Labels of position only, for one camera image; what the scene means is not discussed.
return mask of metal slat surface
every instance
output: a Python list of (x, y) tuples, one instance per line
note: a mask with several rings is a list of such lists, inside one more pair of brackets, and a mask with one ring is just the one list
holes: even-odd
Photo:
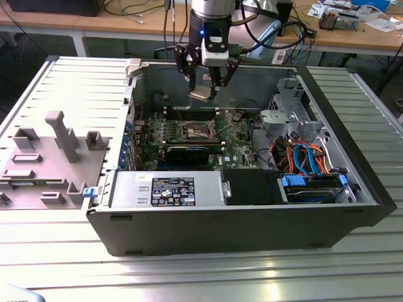
[[(110, 62), (117, 61), (119, 66), (124, 62), (120, 59), (69, 57), (61, 57), (60, 60), (63, 64), (57, 66), (84, 67), (80, 62), (85, 62), (102, 70), (108, 70), (108, 66), (116, 68)], [(43, 85), (71, 85), (72, 89), (83, 84), (79, 81), (66, 84), (63, 79), (91, 81), (84, 86), (96, 86), (98, 79), (117, 80), (111, 86), (121, 86), (118, 82), (122, 83), (124, 78), (123, 71), (96, 73), (48, 69), (51, 71), (48, 70), (47, 76), (43, 77)], [(312, 70), (317, 75), (351, 77), (342, 69), (318, 67)], [(49, 79), (57, 79), (58, 82), (49, 82)], [(326, 87), (342, 85), (340, 82), (326, 83)], [(355, 81), (343, 83), (357, 89)], [(119, 101), (80, 99), (67, 103), (64, 99), (28, 98), (0, 138), (0, 165), (3, 155), (14, 146), (8, 135), (16, 131), (16, 121), (32, 123), (45, 116), (49, 108), (62, 108), (74, 131), (83, 133), (82, 127), (74, 125), (75, 120), (80, 125), (89, 125), (87, 121), (94, 119), (95, 125), (99, 125), (107, 117), (118, 118), (118, 106)], [(359, 123), (364, 122), (363, 115), (375, 115), (376, 120), (382, 122), (377, 107), (338, 106), (335, 110), (347, 123), (353, 121), (346, 116), (354, 114), (361, 116)], [(102, 135), (113, 138), (114, 128), (100, 131)], [(379, 148), (384, 145), (400, 152), (400, 142), (397, 141), (400, 136), (397, 133), (371, 135), (367, 131), (353, 131), (351, 134), (359, 138), (357, 142), (363, 151), (382, 151)], [(105, 159), (113, 155), (113, 144), (110, 142), (110, 145), (112, 149), (106, 153)], [(403, 165), (387, 162), (373, 164), (373, 168), (381, 181), (388, 184), (387, 190), (396, 201), (398, 210), (375, 227), (355, 230), (331, 249), (113, 257), (107, 253), (88, 223), (86, 205), (82, 210), (0, 211), (0, 276), (6, 276), (7, 282), (35, 290), (47, 302), (84, 299), (110, 302), (116, 297), (164, 302), (402, 301), (403, 188), (397, 187), (399, 181), (393, 176), (400, 177)]]
[[(320, 68), (309, 68), (309, 70), (314, 77), (332, 77), (339, 74), (336, 70)], [(340, 120), (378, 174), (391, 197), (395, 201), (401, 201), (403, 200), (403, 129), (390, 117), (389, 111), (373, 95), (361, 78), (355, 74), (348, 76), (355, 82), (354, 89), (359, 89), (361, 94), (351, 94), (340, 89), (337, 94), (325, 93), (325, 95), (330, 98), (329, 102), (339, 115)], [(342, 86), (344, 80), (335, 79), (334, 83)], [(319, 84), (319, 87), (323, 92), (328, 89), (326, 85)]]

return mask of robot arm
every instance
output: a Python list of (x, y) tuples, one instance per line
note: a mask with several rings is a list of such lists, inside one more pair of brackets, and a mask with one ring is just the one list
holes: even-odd
[[(202, 100), (213, 99), (220, 87), (225, 87), (236, 71), (240, 54), (238, 45), (229, 45), (228, 37), (231, 26), (243, 25), (256, 18), (256, 14), (247, 19), (233, 22), (231, 15), (239, 6), (239, 0), (193, 0), (190, 12), (189, 43), (186, 47), (174, 48), (178, 71), (189, 80), (189, 93)], [(212, 80), (211, 89), (196, 87), (196, 66), (208, 67)], [(224, 77), (220, 68), (226, 67)]]
[[(248, 54), (250, 58), (261, 59), (265, 55), (264, 48), (284, 49), (297, 45), (304, 39), (307, 27), (299, 20), (281, 24), (277, 20), (276, 4), (277, 0), (192, 0), (189, 42), (185, 47), (181, 45), (174, 47), (178, 70), (189, 81), (190, 96), (202, 101), (213, 99), (220, 87), (228, 85), (238, 68), (240, 55)], [(253, 13), (249, 17), (244, 14), (245, 7), (248, 7), (249, 12)], [(239, 8), (242, 9), (242, 19), (232, 21), (232, 13)], [(255, 20), (261, 12), (264, 12), (264, 15), (272, 18), (273, 21), (268, 23), (269, 27), (257, 40), (246, 23)], [(246, 26), (249, 35), (256, 42), (253, 47), (242, 49), (239, 45), (229, 44), (230, 27), (240, 25)], [(271, 46), (274, 43), (275, 34), (288, 25), (301, 26), (304, 29), (300, 39), (285, 46)], [(212, 81), (210, 89), (196, 86), (197, 65), (208, 68)], [(222, 67), (227, 69), (224, 76), (221, 76)]]

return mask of white table leg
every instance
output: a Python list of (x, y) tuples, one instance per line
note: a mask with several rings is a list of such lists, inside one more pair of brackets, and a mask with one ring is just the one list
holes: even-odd
[(17, 42), (14, 39), (14, 33), (3, 33), (1, 36), (11, 48), (17, 47)]
[(82, 31), (74, 30), (70, 32), (70, 36), (73, 39), (74, 46), (76, 48), (78, 57), (87, 57), (88, 50), (86, 48), (86, 44), (84, 41), (84, 36), (82, 35)]

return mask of floor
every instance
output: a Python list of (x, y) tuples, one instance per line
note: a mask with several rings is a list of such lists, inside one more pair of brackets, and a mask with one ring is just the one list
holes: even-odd
[[(50, 55), (70, 55), (75, 56), (76, 51), (73, 42), (66, 36), (31, 35), (40, 47)], [(18, 46), (11, 49), (8, 45), (0, 48), (0, 122), (18, 100), (25, 87), (30, 83), (36, 71), (45, 60), (44, 54), (25, 35), (16, 36)], [(142, 57), (152, 59), (154, 49), (162, 47), (162, 42), (133, 41), (128, 43), (129, 55), (125, 55), (125, 47), (122, 40), (88, 38), (87, 44), (92, 57)], [(323, 66), (337, 64), (340, 54), (329, 53)], [(308, 65), (318, 63), (321, 53), (312, 52)], [(350, 59), (346, 67), (353, 68), (371, 87), (375, 88), (380, 80), (383, 66), (372, 55), (358, 55), (357, 58)], [(399, 117), (400, 113), (394, 106), (398, 98), (403, 98), (403, 73), (396, 75), (381, 95), (381, 100)]]

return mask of electronic device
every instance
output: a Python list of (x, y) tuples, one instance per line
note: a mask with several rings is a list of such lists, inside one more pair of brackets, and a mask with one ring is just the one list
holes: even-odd
[(332, 107), (344, 94), (329, 91), (360, 89), (346, 71), (241, 64), (199, 102), (175, 63), (126, 70), (122, 149), (83, 192), (110, 254), (332, 247), (396, 209)]
[[(259, 14), (276, 21), (279, 12), (276, 0), (193, 0), (190, 11), (189, 42), (187, 45), (176, 45), (173, 48), (179, 73), (184, 74), (189, 82), (189, 94), (195, 99), (207, 101), (217, 95), (221, 87), (226, 87), (236, 72), (240, 56), (252, 52), (239, 45), (229, 44), (230, 28), (244, 26), (255, 20)], [(165, 0), (166, 11), (170, 8), (170, 0)], [(243, 19), (233, 20), (232, 14), (236, 9), (242, 11)], [(285, 11), (282, 10), (282, 22)], [(282, 28), (273, 26), (269, 34)], [(196, 66), (208, 68), (212, 85), (210, 89), (196, 85)]]
[(390, 0), (351, 0), (351, 3), (352, 5), (355, 6), (365, 6), (365, 5), (374, 6), (377, 9), (386, 12), (386, 9), (390, 4)]
[(319, 20), (319, 28), (322, 30), (357, 30), (360, 19), (355, 13), (349, 11), (336, 11), (335, 9), (325, 8), (322, 17)]
[(95, 17), (105, 0), (7, 0), (13, 11)]

